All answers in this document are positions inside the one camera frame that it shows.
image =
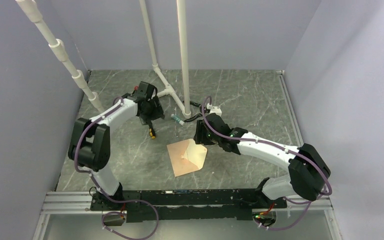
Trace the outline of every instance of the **wall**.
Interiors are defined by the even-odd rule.
[[[89,69],[151,69],[138,1],[52,0]],[[162,69],[180,69],[176,1],[146,1]],[[190,69],[278,69],[320,0],[186,1]]]
[[[81,59],[49,1],[45,21]],[[32,239],[64,161],[82,94],[14,1],[0,1],[0,240]]]
[[[384,1],[323,0],[286,68],[345,240],[384,239]]]

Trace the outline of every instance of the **marble table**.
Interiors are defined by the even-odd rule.
[[[163,74],[183,98],[181,70],[165,70]],[[152,70],[94,70],[89,86],[99,93],[105,108],[116,96],[131,93],[140,81],[164,85]],[[274,70],[190,70],[190,99],[201,103],[211,95],[213,105],[222,110],[223,120],[231,127],[240,127],[278,143],[297,145],[290,113],[279,79]],[[109,164],[125,190],[178,190],[255,188],[266,177],[280,177],[286,172],[279,167],[249,156],[224,152],[216,145],[207,146],[204,167],[193,173],[175,177],[167,145],[193,138],[196,122],[184,126],[171,114],[183,118],[170,96],[163,96],[161,105],[166,118],[153,122],[157,134],[151,139],[148,126],[132,118],[111,136]],[[192,114],[199,110],[191,106]],[[90,118],[98,111],[86,97],[78,118]],[[86,191],[93,186],[87,174],[77,173],[74,163],[66,157],[57,191]]]

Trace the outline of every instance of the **glue stick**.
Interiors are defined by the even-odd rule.
[[[178,122],[180,125],[185,125],[185,122],[184,121],[182,121],[181,119],[180,119],[180,117],[178,117],[178,116],[176,116],[176,115],[174,115],[174,114],[171,114],[171,118],[172,119],[174,119],[176,122]]]

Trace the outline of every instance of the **floor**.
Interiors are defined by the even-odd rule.
[[[181,70],[165,70],[164,76],[183,98]],[[116,96],[133,91],[140,81],[164,85],[151,70],[94,70],[90,88],[99,93],[105,108]],[[213,104],[222,110],[223,120],[258,136],[286,145],[297,145],[290,113],[282,87],[274,70],[190,70],[190,99],[201,102],[211,95]],[[160,99],[166,118],[153,122],[157,134],[150,139],[148,126],[139,118],[128,120],[111,137],[109,164],[125,190],[227,189],[255,188],[266,177],[286,172],[261,159],[224,152],[216,145],[207,146],[204,167],[175,177],[167,145],[193,138],[196,123],[177,124],[170,114],[183,117],[169,96]],[[192,107],[192,114],[198,109]],[[91,118],[98,111],[83,98],[78,117]],[[57,191],[85,191],[93,186],[87,174],[77,173],[73,161],[66,157]]]

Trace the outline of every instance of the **envelope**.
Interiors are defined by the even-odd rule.
[[[167,145],[174,176],[178,177],[203,168],[207,148],[195,144],[193,139],[186,139]]]

